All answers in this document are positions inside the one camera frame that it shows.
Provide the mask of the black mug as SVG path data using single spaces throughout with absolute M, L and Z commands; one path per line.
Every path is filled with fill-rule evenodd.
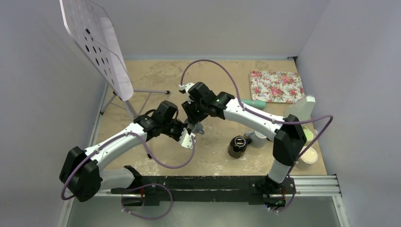
M 252 140 L 250 138 L 246 138 L 243 136 L 236 136 L 234 137 L 227 148 L 227 152 L 229 154 L 229 156 L 231 156 L 232 158 L 236 158 L 239 159 L 241 158 L 246 149 L 247 146 L 252 142 Z

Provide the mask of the light grey mug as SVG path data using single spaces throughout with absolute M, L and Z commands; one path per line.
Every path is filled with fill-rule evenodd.
M 271 141 L 258 131 L 245 132 L 244 137 L 248 144 L 254 148 L 262 148 L 268 141 Z

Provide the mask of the grey mug with lettering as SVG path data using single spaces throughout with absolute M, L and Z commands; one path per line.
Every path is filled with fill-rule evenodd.
M 200 122 L 196 123 L 196 124 L 189 124 L 188 130 L 194 134 L 204 135 L 204 133 L 205 133 L 203 125 Z

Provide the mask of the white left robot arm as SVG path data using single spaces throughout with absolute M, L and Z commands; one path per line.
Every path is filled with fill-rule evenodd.
M 137 116 L 125 129 L 106 141 L 86 149 L 78 146 L 71 148 L 59 175 L 59 180 L 63 183 L 61 198 L 66 201 L 75 197 L 84 202 L 98 191 L 113 188 L 124 188 L 128 193 L 138 192 L 141 175 L 132 167 L 109 172 L 104 169 L 138 145 L 143 145 L 148 157 L 159 165 L 168 167 L 154 156 L 146 144 L 161 134 L 172 138 L 182 147 L 191 149 L 191 154 L 194 155 L 196 135 L 178 119 L 177 106 L 163 101 L 157 109 Z

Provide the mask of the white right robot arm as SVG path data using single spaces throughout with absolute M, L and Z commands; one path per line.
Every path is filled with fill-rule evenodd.
M 215 95 L 204 83 L 180 85 L 179 91 L 187 95 L 182 107 L 190 124 L 200 123 L 207 117 L 242 124 L 259 132 L 273 143 L 274 161 L 265 180 L 270 192 L 278 192 L 284 179 L 306 143 L 299 119 L 294 115 L 276 116 L 242 103 L 232 94 Z

